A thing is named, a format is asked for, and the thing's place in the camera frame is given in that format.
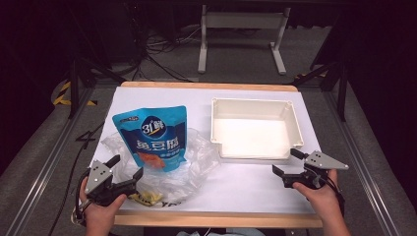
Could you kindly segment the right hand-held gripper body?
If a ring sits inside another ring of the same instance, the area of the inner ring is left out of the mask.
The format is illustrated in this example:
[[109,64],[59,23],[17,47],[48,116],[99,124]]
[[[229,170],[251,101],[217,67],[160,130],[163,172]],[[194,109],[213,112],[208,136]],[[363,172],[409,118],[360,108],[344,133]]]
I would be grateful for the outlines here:
[[329,183],[328,172],[331,169],[347,170],[349,168],[347,164],[317,150],[307,154],[307,158],[303,161],[303,172],[286,174],[288,178],[282,180],[285,188],[291,188],[293,183],[299,182],[310,189],[318,190]]

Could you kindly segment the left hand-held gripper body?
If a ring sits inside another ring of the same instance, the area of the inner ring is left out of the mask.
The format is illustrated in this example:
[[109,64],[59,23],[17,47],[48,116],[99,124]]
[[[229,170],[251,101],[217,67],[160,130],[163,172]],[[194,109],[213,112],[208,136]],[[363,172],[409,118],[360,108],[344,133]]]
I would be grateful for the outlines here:
[[87,200],[82,203],[82,207],[87,207],[91,203],[108,207],[120,195],[130,196],[132,194],[122,191],[123,182],[115,184],[112,179],[112,168],[108,168],[105,163],[95,160],[89,170],[89,178],[85,188]]

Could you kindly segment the yellow wrapper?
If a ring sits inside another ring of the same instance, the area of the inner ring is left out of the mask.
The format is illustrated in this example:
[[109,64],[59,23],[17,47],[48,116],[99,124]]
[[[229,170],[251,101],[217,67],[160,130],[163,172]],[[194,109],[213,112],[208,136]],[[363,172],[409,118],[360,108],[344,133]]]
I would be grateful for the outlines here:
[[156,192],[141,192],[129,196],[129,199],[146,207],[153,207],[159,203],[163,195]]

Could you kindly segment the white plastic bin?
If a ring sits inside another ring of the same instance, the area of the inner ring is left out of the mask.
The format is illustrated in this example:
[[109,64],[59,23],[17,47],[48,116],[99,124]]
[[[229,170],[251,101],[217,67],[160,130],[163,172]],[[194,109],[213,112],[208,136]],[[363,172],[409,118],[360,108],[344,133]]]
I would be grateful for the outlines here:
[[230,159],[283,160],[304,145],[290,100],[214,98],[210,140]]

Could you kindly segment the blue food pouch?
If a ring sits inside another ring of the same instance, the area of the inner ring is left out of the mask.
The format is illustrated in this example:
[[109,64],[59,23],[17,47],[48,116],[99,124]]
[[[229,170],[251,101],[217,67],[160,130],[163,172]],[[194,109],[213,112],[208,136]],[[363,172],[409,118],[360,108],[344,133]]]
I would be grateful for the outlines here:
[[139,167],[169,172],[185,162],[185,106],[140,108],[112,117],[117,131]]

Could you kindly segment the clear plastic bag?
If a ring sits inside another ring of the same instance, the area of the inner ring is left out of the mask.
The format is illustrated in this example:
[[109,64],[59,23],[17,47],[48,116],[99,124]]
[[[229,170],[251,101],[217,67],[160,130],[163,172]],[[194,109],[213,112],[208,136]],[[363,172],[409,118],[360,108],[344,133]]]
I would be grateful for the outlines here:
[[[196,195],[206,182],[209,174],[220,165],[220,157],[214,144],[203,138],[192,128],[187,131],[185,162],[169,172],[144,166],[144,175],[137,182],[138,193],[156,192],[163,197],[159,203],[150,207],[178,206]],[[119,154],[121,160],[113,167],[115,183],[127,181],[139,170],[118,133],[108,136],[101,142],[112,154]]]

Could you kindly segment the person's right hand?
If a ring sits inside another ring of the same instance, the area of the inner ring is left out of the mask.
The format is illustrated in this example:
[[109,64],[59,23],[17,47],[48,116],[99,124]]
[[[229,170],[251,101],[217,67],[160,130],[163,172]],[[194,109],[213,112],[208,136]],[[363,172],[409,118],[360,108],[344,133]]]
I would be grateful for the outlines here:
[[333,219],[341,216],[336,193],[329,185],[313,190],[302,183],[295,182],[292,184],[292,187],[310,202],[320,219]]

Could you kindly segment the person's left hand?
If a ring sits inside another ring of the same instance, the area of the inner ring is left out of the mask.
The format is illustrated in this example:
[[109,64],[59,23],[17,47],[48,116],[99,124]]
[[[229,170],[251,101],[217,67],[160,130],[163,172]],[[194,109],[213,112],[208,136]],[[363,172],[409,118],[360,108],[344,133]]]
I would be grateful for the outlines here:
[[90,204],[85,210],[86,224],[88,226],[102,225],[104,227],[112,228],[115,215],[120,206],[124,204],[127,196],[122,194],[117,197],[109,206],[98,206]]

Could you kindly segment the white table cover sheet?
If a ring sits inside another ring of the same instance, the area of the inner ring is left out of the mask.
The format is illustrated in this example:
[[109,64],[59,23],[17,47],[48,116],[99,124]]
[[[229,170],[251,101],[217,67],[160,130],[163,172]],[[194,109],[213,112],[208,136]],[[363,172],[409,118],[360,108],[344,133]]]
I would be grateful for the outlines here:
[[[293,102],[304,145],[298,149],[310,153],[320,145],[298,91],[240,90],[213,88],[118,88],[112,99],[101,136],[116,133],[112,117],[144,107],[184,105],[188,126],[205,139],[210,138],[211,103],[214,98],[290,100]],[[283,160],[221,158],[220,165],[208,176],[196,195],[178,206],[149,207],[128,202],[123,210],[173,212],[241,212],[312,214],[308,201],[295,190],[285,188],[281,178],[272,173],[277,165],[288,173],[299,173],[303,162],[289,153]]]

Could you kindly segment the black metal stand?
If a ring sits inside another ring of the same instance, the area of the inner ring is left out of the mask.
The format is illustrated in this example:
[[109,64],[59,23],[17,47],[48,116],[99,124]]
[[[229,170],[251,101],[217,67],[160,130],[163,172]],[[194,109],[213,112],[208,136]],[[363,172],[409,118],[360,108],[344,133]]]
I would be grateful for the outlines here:
[[306,75],[299,74],[290,85],[299,87],[314,78],[318,78],[321,74],[324,74],[324,78],[319,84],[321,91],[332,91],[335,85],[338,85],[336,111],[341,121],[345,122],[345,101],[348,80],[347,71],[343,63],[332,62],[323,65]]
[[80,99],[80,86],[79,82],[82,82],[83,86],[86,89],[93,89],[96,85],[97,76],[93,74],[91,69],[103,74],[105,77],[110,78],[118,85],[121,85],[125,82],[125,79],[105,67],[98,65],[86,58],[77,57],[70,67],[70,101],[71,101],[71,111],[69,118],[72,119],[76,116],[78,110],[80,109],[82,102]]

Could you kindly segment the white metal stand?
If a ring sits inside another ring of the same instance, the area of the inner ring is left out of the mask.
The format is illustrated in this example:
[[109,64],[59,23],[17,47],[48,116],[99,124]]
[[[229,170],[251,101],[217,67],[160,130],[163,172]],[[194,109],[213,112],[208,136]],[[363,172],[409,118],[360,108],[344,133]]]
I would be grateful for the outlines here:
[[249,29],[277,30],[277,37],[269,44],[275,66],[280,75],[286,74],[279,48],[285,32],[291,9],[284,8],[279,13],[238,13],[212,12],[207,5],[202,7],[201,16],[201,47],[198,72],[203,74],[207,67],[208,41],[207,29]]

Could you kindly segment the aluminium floor rail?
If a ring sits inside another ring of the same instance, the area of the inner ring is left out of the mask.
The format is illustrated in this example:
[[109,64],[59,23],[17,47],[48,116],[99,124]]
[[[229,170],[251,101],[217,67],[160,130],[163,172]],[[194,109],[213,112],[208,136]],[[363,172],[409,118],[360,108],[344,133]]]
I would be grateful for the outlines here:
[[80,100],[79,107],[76,108],[71,117],[68,118],[61,130],[55,144],[52,148],[51,153],[47,156],[41,170],[39,171],[36,179],[32,182],[30,190],[25,194],[25,200],[20,206],[18,213],[16,214],[13,222],[11,223],[5,236],[20,236],[23,229],[26,227],[27,222],[36,207],[39,199],[41,198],[55,168],[58,164],[64,147],[68,143],[71,132],[73,131],[81,113],[87,106],[87,103],[93,93],[92,88],[86,88],[81,95],[77,95]]
[[363,159],[363,156],[357,147],[354,138],[349,130],[349,127],[345,122],[341,120],[338,115],[336,101],[330,92],[324,92],[325,101],[328,104],[328,108],[335,119],[336,125],[341,133],[349,152],[349,157],[352,162],[365,194],[371,204],[371,207],[377,217],[380,226],[383,229],[385,236],[402,236],[398,231],[390,213],[388,212],[387,205],[383,199],[380,188],[371,176],[369,169]]

